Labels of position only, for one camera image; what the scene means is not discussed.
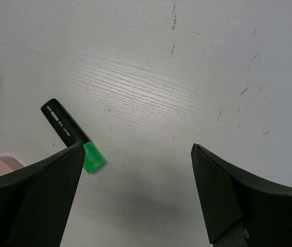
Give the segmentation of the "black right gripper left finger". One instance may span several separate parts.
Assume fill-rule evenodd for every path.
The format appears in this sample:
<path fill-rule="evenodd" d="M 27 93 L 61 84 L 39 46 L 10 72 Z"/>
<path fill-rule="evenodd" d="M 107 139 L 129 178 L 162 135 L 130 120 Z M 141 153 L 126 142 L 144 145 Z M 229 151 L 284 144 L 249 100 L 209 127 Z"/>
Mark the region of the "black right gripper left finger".
<path fill-rule="evenodd" d="M 0 246 L 60 246 L 84 158 L 74 144 L 0 177 Z"/>

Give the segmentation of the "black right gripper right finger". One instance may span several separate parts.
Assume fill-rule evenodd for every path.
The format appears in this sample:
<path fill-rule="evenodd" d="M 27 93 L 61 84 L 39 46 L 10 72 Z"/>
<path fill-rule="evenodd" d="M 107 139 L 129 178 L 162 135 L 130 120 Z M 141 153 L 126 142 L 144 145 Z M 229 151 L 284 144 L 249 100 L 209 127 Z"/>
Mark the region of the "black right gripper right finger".
<path fill-rule="evenodd" d="M 292 246 L 292 187 L 256 176 L 198 144 L 191 158 L 213 246 Z"/>

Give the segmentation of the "green cap black highlighter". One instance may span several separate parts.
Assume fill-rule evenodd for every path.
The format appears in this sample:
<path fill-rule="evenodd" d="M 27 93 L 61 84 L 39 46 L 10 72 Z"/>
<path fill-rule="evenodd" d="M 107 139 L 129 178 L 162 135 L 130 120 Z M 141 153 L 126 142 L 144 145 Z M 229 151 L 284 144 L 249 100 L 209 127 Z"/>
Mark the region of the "green cap black highlighter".
<path fill-rule="evenodd" d="M 95 172 L 106 163 L 94 143 L 57 99 L 47 101 L 41 107 L 41 111 L 67 147 L 76 143 L 83 145 L 85 150 L 83 167 L 88 174 Z"/>

